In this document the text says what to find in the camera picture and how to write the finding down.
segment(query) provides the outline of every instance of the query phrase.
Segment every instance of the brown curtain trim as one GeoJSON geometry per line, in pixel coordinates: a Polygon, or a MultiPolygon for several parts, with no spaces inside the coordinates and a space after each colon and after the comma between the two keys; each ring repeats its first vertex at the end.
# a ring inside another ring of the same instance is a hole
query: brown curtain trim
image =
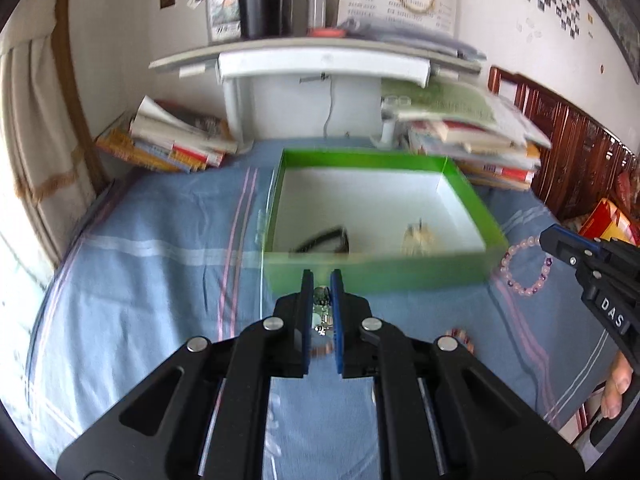
{"type": "Polygon", "coordinates": [[[71,44],[69,39],[69,0],[56,1],[56,27],[51,35],[51,48],[56,63],[56,71],[60,80],[60,89],[65,100],[71,124],[78,138],[79,154],[84,155],[84,162],[89,174],[89,179],[94,187],[96,195],[99,195],[107,186],[108,180],[100,158],[94,148],[94,142],[86,123],[76,74],[74,72],[73,59],[71,57],[71,44]]]}
{"type": "Polygon", "coordinates": [[[31,204],[38,205],[44,199],[55,194],[63,187],[71,186],[78,180],[78,166],[84,160],[84,153],[81,146],[76,147],[71,152],[71,161],[73,163],[69,171],[58,173],[50,176],[37,188],[31,189],[23,179],[18,179],[14,183],[15,195],[22,200],[29,200],[31,204]]]}

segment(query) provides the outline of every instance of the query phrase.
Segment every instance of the pink beaded bracelet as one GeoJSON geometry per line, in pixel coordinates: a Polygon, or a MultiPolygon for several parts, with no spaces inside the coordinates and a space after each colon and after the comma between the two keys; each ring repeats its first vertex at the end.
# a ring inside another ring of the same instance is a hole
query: pink beaded bracelet
{"type": "Polygon", "coordinates": [[[530,236],[529,238],[525,238],[519,244],[509,247],[509,250],[504,253],[504,258],[500,263],[500,272],[507,280],[507,285],[513,288],[513,290],[521,296],[527,296],[528,298],[537,293],[537,291],[539,291],[543,287],[543,285],[545,285],[546,278],[549,276],[549,272],[551,272],[551,265],[554,262],[553,258],[551,256],[546,257],[545,263],[540,269],[540,276],[538,277],[538,280],[529,287],[524,287],[513,279],[513,276],[509,272],[509,263],[513,258],[513,255],[520,249],[527,249],[529,247],[535,246],[540,246],[540,237],[530,236]]]}

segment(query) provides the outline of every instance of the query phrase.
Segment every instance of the human hand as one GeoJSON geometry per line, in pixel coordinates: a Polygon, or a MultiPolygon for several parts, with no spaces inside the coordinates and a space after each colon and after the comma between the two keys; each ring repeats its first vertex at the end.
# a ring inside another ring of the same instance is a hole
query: human hand
{"type": "Polygon", "coordinates": [[[602,400],[600,401],[600,408],[604,418],[616,418],[620,414],[622,394],[629,388],[632,374],[633,370],[629,361],[619,351],[611,365],[609,379],[607,379],[602,400]]]}

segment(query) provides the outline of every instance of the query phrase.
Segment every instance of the green box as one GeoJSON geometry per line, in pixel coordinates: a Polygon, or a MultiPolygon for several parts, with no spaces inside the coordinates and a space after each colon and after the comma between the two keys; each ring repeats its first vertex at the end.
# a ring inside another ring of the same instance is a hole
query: green box
{"type": "Polygon", "coordinates": [[[264,273],[276,296],[300,290],[304,269],[316,286],[340,269],[354,294],[482,282],[508,246],[466,178],[442,157],[285,150],[269,204],[264,273]],[[402,254],[402,236],[418,221],[433,232],[435,254],[402,254]],[[289,252],[339,224],[350,254],[289,252]]]}

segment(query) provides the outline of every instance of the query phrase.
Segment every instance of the curtain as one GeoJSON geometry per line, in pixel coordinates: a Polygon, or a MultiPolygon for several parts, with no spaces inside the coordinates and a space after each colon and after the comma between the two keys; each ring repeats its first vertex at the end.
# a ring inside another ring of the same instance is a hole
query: curtain
{"type": "Polygon", "coordinates": [[[0,234],[18,259],[35,258],[31,237],[55,268],[106,185],[79,103],[68,0],[21,0],[0,32],[0,234]]]}

